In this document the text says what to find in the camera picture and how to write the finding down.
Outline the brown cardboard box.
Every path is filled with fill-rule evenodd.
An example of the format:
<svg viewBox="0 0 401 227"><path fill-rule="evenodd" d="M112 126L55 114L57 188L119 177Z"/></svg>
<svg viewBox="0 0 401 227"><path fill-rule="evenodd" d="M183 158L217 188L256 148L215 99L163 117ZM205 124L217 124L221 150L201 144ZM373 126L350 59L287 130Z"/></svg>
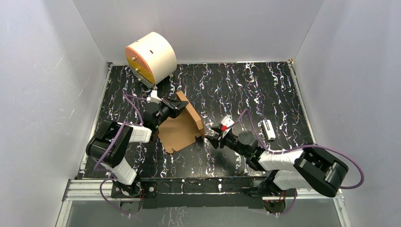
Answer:
<svg viewBox="0 0 401 227"><path fill-rule="evenodd" d="M168 118L160 125L158 137L166 152L173 154L196 141L204 141L205 126L189 102L177 118Z"/></svg>

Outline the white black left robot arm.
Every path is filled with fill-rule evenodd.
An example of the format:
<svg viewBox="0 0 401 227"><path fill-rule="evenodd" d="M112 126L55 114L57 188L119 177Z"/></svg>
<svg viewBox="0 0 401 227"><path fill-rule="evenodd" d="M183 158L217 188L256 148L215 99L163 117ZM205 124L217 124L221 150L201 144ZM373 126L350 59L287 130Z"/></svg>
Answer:
<svg viewBox="0 0 401 227"><path fill-rule="evenodd" d="M158 101L148 98L143 112L134 107L139 116L138 124L104 120L86 148L86 155L96 162L94 171L105 172L113 181L123 184L128 196L139 195L141 184L135 180L137 173L125 158L128 145L155 139L160 126L168 118L177 118L188 103L167 97Z"/></svg>

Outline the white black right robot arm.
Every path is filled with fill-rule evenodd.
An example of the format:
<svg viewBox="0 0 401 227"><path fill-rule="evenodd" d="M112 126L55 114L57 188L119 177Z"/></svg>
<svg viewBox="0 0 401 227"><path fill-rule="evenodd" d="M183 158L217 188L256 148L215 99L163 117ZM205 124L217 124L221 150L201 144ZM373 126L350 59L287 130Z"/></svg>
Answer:
<svg viewBox="0 0 401 227"><path fill-rule="evenodd" d="M269 172L261 188L273 196L288 189L314 189L326 197L334 197L349 171L340 159L323 148L305 145L293 151L265 150L251 131L235 135L226 126L212 127L214 135L205 138L213 148L227 147L245 158L255 171Z"/></svg>

